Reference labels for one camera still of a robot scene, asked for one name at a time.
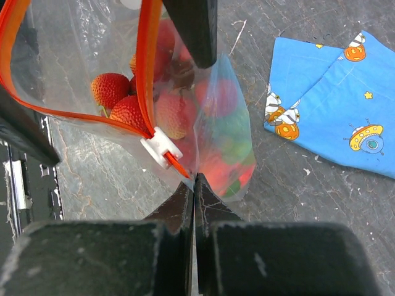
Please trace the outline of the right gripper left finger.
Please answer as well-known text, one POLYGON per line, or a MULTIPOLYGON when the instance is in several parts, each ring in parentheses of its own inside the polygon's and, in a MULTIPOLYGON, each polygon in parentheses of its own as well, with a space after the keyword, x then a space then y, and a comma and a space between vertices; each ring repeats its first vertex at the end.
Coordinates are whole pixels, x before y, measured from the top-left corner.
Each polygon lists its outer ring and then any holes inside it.
POLYGON ((193 192, 137 221, 35 223, 1 271, 2 295, 190 295, 193 192))

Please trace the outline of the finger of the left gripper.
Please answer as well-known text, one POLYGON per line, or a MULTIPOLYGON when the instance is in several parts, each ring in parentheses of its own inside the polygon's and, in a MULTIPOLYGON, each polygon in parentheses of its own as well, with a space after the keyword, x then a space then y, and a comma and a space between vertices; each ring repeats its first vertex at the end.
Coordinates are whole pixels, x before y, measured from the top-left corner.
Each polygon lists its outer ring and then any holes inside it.
POLYGON ((217 0, 163 0, 175 28, 199 68, 217 61, 217 0))
POLYGON ((4 87, 1 87, 1 139, 46 166, 54 167, 60 162, 49 139, 4 87))

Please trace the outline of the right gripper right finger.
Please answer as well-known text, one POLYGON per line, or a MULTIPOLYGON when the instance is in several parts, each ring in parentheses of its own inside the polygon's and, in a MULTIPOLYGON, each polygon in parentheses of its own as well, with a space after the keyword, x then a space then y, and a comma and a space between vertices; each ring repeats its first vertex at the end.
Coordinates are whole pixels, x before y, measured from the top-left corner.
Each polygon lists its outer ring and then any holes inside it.
POLYGON ((365 250, 345 225, 247 222, 198 174, 194 187, 202 295, 379 295, 365 250))

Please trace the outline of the red berry cluster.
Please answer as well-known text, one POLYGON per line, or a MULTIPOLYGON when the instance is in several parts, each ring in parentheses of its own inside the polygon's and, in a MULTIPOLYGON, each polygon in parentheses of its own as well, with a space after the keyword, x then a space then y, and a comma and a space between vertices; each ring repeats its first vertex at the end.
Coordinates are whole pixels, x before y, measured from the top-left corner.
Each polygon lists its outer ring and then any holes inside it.
POLYGON ((179 140, 192 132, 198 116, 216 120, 240 105, 228 59, 219 57, 212 68, 199 69, 169 18, 159 22, 152 83, 137 71, 139 61, 137 55, 129 61, 131 78, 106 72, 92 80, 91 92, 102 116, 143 134, 157 126, 179 140))

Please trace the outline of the clear zip bag orange zipper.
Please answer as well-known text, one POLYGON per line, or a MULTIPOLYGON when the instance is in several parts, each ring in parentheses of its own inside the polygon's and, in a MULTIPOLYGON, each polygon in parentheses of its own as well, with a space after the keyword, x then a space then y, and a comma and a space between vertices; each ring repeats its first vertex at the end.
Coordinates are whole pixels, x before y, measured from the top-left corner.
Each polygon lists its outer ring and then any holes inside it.
POLYGON ((169 184, 202 173, 238 200, 256 160, 217 16, 216 1, 5 1, 1 86, 120 144, 169 184))

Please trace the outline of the green grapes bunch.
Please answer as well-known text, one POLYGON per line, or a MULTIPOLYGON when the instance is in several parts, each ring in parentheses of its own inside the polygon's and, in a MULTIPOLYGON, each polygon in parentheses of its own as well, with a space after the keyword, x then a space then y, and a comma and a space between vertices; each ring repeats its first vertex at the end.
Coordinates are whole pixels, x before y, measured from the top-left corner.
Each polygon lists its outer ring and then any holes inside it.
POLYGON ((239 111, 217 118, 213 136, 222 160, 227 165, 225 169, 227 188, 221 191, 220 196, 232 197, 246 188, 256 165, 248 112, 239 111))

